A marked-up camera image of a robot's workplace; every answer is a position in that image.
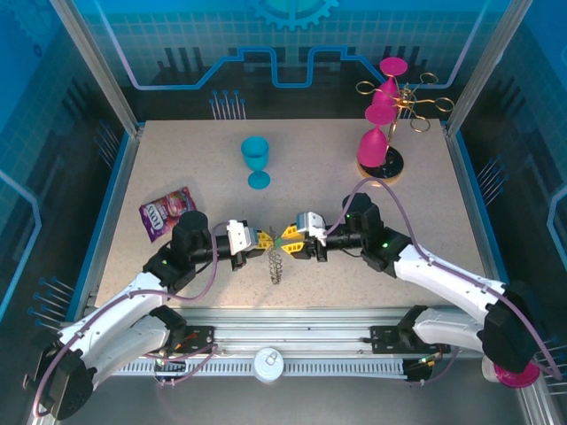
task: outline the tabletop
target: tabletop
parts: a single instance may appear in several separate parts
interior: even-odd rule
[[[332,224],[341,201],[361,180],[356,150],[372,125],[366,120],[187,120],[148,121],[130,180],[112,246],[97,294],[102,305],[122,290],[142,266],[169,240],[150,243],[138,208],[187,186],[210,227],[229,219],[246,219],[254,228],[281,233],[297,213],[313,211]],[[263,190],[247,184],[250,169],[240,145],[251,135],[270,143],[265,171],[271,177]],[[417,240],[434,254],[473,273],[483,267],[462,194],[449,157],[442,127],[417,133],[402,120],[392,146],[405,167],[392,188],[412,221]],[[385,190],[369,184],[361,191],[380,208],[384,224],[407,233],[400,212]],[[361,259],[329,252],[327,263],[296,260],[281,251],[283,277],[273,285],[266,255],[232,272],[222,262],[209,293],[194,306],[208,307],[390,307],[446,305],[447,301],[416,285],[379,274]],[[208,270],[180,295],[204,287]]]

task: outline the blue plastic cup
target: blue plastic cup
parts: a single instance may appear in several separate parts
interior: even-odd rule
[[[268,164],[269,143],[258,135],[248,137],[242,142],[242,155],[245,157],[245,163],[253,171],[261,171]]]

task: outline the blue frame edge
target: blue frame edge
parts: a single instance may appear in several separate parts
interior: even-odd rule
[[[71,302],[69,303],[69,309],[67,310],[65,317],[66,321],[74,321],[74,316],[77,312],[77,309],[79,308],[81,295],[85,289],[85,284],[87,282],[87,274],[89,273],[90,264],[93,260],[95,249],[97,248],[98,238],[100,237],[103,224],[106,220],[108,206],[114,192],[114,187],[118,178],[118,172],[120,171],[120,167],[122,166],[122,160],[124,159],[124,154],[126,153],[129,138],[129,134],[125,131],[124,136],[122,137],[122,142],[120,143],[120,148],[118,150],[116,160],[114,161],[113,172],[110,175],[108,186],[106,186],[105,197],[103,199],[102,205],[100,206],[97,222],[95,223],[95,228],[93,230],[92,237],[90,238],[89,248],[87,249],[87,253],[85,254],[85,260],[82,262],[81,272],[79,273],[79,278],[77,279],[73,297],[71,298]]]

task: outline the aluminum frame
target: aluminum frame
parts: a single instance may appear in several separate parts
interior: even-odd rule
[[[532,0],[510,2],[447,121],[449,135],[455,136],[461,128],[531,4]]]
[[[140,128],[138,134],[141,135],[142,131],[142,128]],[[80,294],[79,302],[74,312],[73,321],[78,321],[82,316],[89,314],[89,312],[95,308],[94,304],[97,299],[98,287],[100,286],[103,272],[105,271],[106,259],[110,252],[114,230],[118,224],[120,209],[124,201],[132,168],[134,168],[134,161],[139,145],[139,136],[129,137],[121,162],[114,165],[119,167],[118,175],[110,197],[110,202],[108,203],[108,208],[105,212],[103,225],[97,239],[92,260],[90,261],[82,293]]]
[[[477,241],[478,252],[480,253],[480,259],[483,263],[485,274],[487,277],[500,280],[501,273],[496,265],[496,261],[494,260],[488,234],[482,224],[480,207],[475,200],[470,182],[470,178],[474,178],[474,176],[467,175],[464,158],[456,140],[456,136],[451,133],[447,133],[446,140],[447,148],[449,149],[449,154],[453,161],[455,173],[457,175],[457,181],[461,187],[462,198],[470,216],[470,224]],[[517,395],[520,405],[524,409],[526,423],[531,425],[561,425],[564,423],[559,409],[555,405],[551,396],[549,396],[549,390],[545,384],[543,376],[540,377],[534,385],[518,390]]]
[[[120,123],[130,136],[136,136],[138,131],[136,116],[73,1],[50,0],[50,3],[103,90]]]

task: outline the snack bag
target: snack bag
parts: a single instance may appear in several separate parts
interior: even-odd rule
[[[189,189],[185,187],[140,206],[140,215],[153,242],[170,232],[183,213],[196,209]]]

